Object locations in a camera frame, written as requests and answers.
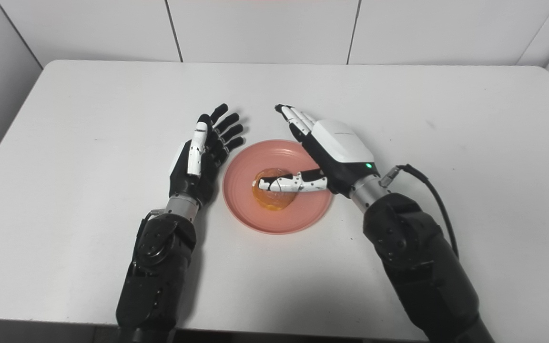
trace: metal cylinder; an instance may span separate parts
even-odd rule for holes
[[[379,180],[377,176],[371,174],[357,180],[351,187],[349,197],[362,213],[365,213],[376,200],[388,194],[387,189],[384,189],[378,183]]]
[[[198,202],[194,198],[180,193],[169,198],[165,213],[175,213],[194,222],[198,208]]]

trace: black robotic finger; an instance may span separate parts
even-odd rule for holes
[[[217,132],[213,130],[211,134],[209,134],[209,137],[207,137],[207,141],[205,141],[205,144],[204,144],[205,150],[207,151],[213,150],[213,147],[219,140],[220,140],[220,135],[218,135]]]
[[[229,141],[225,146],[216,145],[216,148],[211,150],[211,155],[213,156],[213,161],[218,167],[226,161],[230,152],[239,146],[244,144],[244,139],[242,137],[236,137]]]
[[[227,128],[232,126],[234,123],[238,121],[238,113],[232,113],[231,115],[227,116],[222,120],[222,123],[219,123],[216,125],[215,130],[218,132],[218,134],[221,134],[224,132]]]
[[[211,146],[211,148],[209,149],[209,153],[213,156],[216,156],[217,154],[220,153],[220,151],[224,150],[224,143],[222,142],[221,139],[217,139],[215,141],[215,144],[213,144]]]
[[[222,163],[224,163],[224,161],[226,161],[227,158],[228,152],[226,150],[221,150],[219,154],[213,158],[213,161],[215,162],[215,165],[219,167]]]
[[[211,114],[211,125],[215,125],[217,121],[228,111],[228,106],[226,103],[221,104],[220,106],[217,106],[216,109],[213,110],[213,113]]]
[[[235,126],[229,128],[226,132],[224,132],[220,136],[220,139],[222,139],[222,141],[230,141],[231,138],[242,132],[243,126],[241,124],[236,124]]]
[[[224,150],[226,150],[227,152],[231,152],[232,150],[238,148],[242,144],[244,144],[244,138],[236,137],[235,139],[232,139],[231,141],[226,143]]]

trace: black forearm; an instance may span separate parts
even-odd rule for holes
[[[416,202],[396,193],[377,200],[364,214],[364,233],[410,320],[432,343],[493,342],[459,259]]]
[[[166,341],[195,244],[192,223],[180,215],[142,222],[116,310],[120,343]]]

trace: black joint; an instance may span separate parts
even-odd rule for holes
[[[298,126],[295,126],[294,124],[289,124],[289,130],[292,131],[292,135],[294,135],[294,138],[296,138],[297,141],[302,142],[306,137]]]

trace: robotic arm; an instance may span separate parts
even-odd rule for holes
[[[165,209],[141,221],[116,310],[120,343],[163,343],[177,324],[185,273],[196,245],[194,218],[211,200],[220,165],[242,145],[238,114],[227,105],[198,119],[194,137],[178,151]]]
[[[277,105],[275,110],[321,170],[262,178],[258,187],[295,191],[290,184],[299,182],[307,187],[298,191],[318,191],[325,183],[332,193],[351,198],[364,213],[364,235],[412,323],[432,343],[493,343],[479,316],[478,295],[455,254],[454,236],[451,247],[440,226],[414,200],[387,189],[399,170],[405,170],[434,192],[427,178],[410,165],[395,167],[381,178],[373,155],[346,124],[316,121],[292,106]],[[317,175],[322,176],[319,187]]]

